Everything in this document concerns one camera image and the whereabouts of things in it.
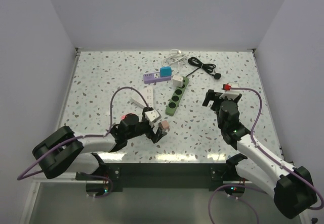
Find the beige pink plug adapter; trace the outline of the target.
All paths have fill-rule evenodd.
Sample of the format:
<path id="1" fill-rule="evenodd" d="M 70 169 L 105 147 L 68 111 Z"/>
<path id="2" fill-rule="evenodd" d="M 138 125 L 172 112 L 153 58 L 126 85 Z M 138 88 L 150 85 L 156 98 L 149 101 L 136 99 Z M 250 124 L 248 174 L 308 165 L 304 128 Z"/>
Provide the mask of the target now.
<path id="1" fill-rule="evenodd" d="M 169 125 L 167 120 L 163 120 L 163 121 L 159 122 L 158 125 L 162 130 L 169 130 L 170 129 L 170 125 Z"/>

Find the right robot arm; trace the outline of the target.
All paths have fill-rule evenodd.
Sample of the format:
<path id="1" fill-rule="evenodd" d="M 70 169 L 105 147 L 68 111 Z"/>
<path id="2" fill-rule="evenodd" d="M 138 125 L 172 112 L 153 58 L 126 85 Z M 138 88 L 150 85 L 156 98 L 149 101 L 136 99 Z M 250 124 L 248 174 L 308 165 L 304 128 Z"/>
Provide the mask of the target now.
<path id="1" fill-rule="evenodd" d="M 231 180 L 243 177 L 267 193 L 277 209 L 292 219 L 306 209 L 323 209 L 317 201 L 323 196 L 314 187 L 310 172 L 303 166 L 296 168 L 276 156 L 255 139 L 253 129 L 247 129 L 239 120 L 240 88 L 225 84 L 223 92 L 207 91 L 203 106 L 212 102 L 218 128 L 223 140 L 239 153 L 227 160 L 225 173 Z"/>

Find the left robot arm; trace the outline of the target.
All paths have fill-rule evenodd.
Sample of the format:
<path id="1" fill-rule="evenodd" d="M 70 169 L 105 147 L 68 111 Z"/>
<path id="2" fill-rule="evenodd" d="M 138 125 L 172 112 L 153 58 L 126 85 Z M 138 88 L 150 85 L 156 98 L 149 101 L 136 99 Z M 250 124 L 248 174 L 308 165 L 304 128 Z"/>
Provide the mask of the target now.
<path id="1" fill-rule="evenodd" d="M 32 154 L 46 178 L 56 178 L 66 172 L 79 155 L 96 158 L 97 152 L 117 152 L 127 145 L 128 140 L 142 135 L 154 144 L 159 142 L 168 134 L 163 126 L 167 122 L 157 124 L 159 119 L 157 110 L 145 107 L 141 119 L 129 113 L 105 135 L 77 134 L 69 126 L 63 126 L 34 147 Z"/>

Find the white triangular power strip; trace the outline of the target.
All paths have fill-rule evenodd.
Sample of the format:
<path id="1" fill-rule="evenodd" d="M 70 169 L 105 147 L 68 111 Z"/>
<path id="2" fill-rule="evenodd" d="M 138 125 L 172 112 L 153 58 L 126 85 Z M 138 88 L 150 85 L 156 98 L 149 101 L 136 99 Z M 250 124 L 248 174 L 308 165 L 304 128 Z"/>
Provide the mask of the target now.
<path id="1" fill-rule="evenodd" d="M 142 90 L 139 90 L 140 94 L 143 96 L 145 100 L 138 93 L 133 93 L 131 96 L 131 100 L 135 105 L 139 106 L 140 108 L 146 107 L 145 102 L 148 104 L 149 107 L 154 107 L 154 97 L 153 97 L 153 87 L 148 86 Z"/>

